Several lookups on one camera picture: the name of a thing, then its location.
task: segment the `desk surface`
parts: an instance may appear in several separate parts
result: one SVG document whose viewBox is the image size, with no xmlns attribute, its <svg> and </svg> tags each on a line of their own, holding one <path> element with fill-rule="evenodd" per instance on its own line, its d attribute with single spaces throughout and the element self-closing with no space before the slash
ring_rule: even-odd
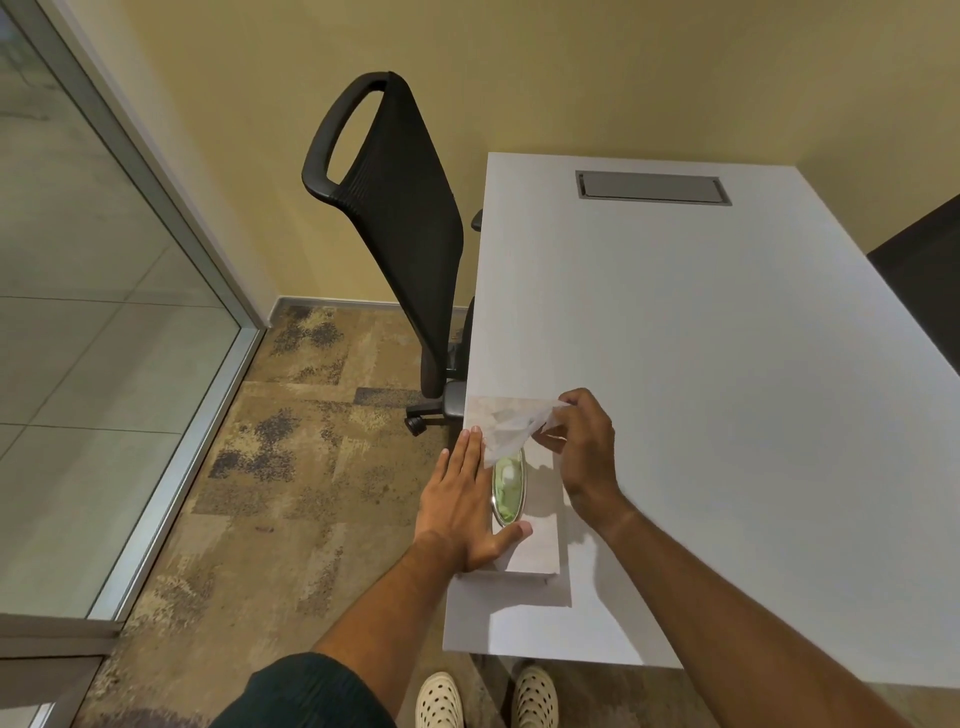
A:
<svg viewBox="0 0 960 728">
<path fill-rule="evenodd" d="M 732 206 L 582 200 L 576 170 Z M 793 167 L 491 154 L 468 396 L 587 386 L 629 498 L 867 680 L 960 686 L 960 377 Z M 567 510 L 564 572 L 468 575 L 444 647 L 676 666 Z"/>
</svg>

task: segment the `shoe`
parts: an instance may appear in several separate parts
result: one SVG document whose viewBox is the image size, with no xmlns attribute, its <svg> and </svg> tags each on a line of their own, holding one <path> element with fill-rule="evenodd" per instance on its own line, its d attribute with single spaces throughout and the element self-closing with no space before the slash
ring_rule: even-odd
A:
<svg viewBox="0 0 960 728">
<path fill-rule="evenodd" d="M 513 728 L 557 728 L 557 689 L 542 667 L 525 667 L 514 690 Z"/>
<path fill-rule="evenodd" d="M 464 706 L 447 672 L 434 672 L 417 695 L 417 728 L 464 728 Z"/>
</svg>

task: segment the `black chair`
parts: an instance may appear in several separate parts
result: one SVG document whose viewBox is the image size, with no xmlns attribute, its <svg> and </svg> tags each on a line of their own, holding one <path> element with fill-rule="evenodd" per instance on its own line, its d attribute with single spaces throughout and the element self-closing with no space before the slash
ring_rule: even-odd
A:
<svg viewBox="0 0 960 728">
<path fill-rule="evenodd" d="M 382 91 L 367 138 L 337 184 L 327 177 L 340 132 L 360 102 Z M 347 87 L 326 113 L 303 163 L 303 184 L 318 200 L 342 210 L 420 339 L 420 391 L 434 401 L 407 407 L 407 429 L 464 419 L 473 301 L 462 340 L 449 342 L 453 289 L 464 229 L 444 168 L 410 86 L 396 73 L 367 73 Z M 473 219 L 480 230 L 483 210 Z"/>
</svg>

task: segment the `dark green shorts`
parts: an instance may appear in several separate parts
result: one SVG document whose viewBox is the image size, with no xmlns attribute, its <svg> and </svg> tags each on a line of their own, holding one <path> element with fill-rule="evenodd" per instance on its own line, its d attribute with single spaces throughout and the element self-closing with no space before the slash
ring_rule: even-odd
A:
<svg viewBox="0 0 960 728">
<path fill-rule="evenodd" d="M 210 728 L 395 728 L 370 688 L 326 655 L 304 652 L 255 672 Z"/>
</svg>

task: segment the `tissue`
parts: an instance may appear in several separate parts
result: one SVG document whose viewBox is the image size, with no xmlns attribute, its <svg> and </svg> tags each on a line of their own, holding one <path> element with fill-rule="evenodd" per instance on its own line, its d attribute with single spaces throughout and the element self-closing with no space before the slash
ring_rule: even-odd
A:
<svg viewBox="0 0 960 728">
<path fill-rule="evenodd" d="M 541 427 L 550 429 L 558 422 L 553 416 L 557 407 L 568 407 L 563 401 L 537 401 L 537 408 L 530 411 L 503 409 L 493 413 L 493 428 L 484 430 L 483 464 L 492 468 L 501 457 L 516 455 L 530 436 Z"/>
</svg>

